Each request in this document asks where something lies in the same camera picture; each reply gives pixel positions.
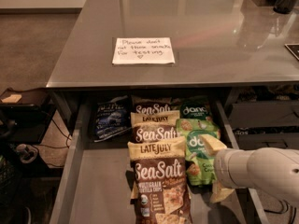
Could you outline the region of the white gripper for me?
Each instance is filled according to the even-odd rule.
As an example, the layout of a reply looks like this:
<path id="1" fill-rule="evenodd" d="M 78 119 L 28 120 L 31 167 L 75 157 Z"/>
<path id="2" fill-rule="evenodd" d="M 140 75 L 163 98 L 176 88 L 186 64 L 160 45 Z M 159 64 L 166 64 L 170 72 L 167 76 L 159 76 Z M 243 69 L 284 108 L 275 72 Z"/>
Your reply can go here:
<path id="1" fill-rule="evenodd" d="M 252 151 L 227 148 L 225 144 L 210 134 L 200 134 L 209 156 L 215 156 L 214 171 L 219 181 L 212 185 L 211 203 L 220 203 L 230 196 L 234 189 L 252 188 L 247 164 Z"/>

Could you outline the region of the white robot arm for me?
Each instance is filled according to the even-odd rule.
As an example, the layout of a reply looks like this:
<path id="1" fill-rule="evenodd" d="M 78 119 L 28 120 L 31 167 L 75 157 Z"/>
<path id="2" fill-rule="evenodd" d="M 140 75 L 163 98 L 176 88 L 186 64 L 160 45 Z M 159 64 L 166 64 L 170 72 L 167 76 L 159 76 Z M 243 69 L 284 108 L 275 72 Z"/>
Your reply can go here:
<path id="1" fill-rule="evenodd" d="M 210 134 L 200 134 L 217 178 L 214 190 L 226 198 L 232 189 L 260 189 L 293 207 L 299 206 L 299 151 L 263 147 L 228 148 Z"/>

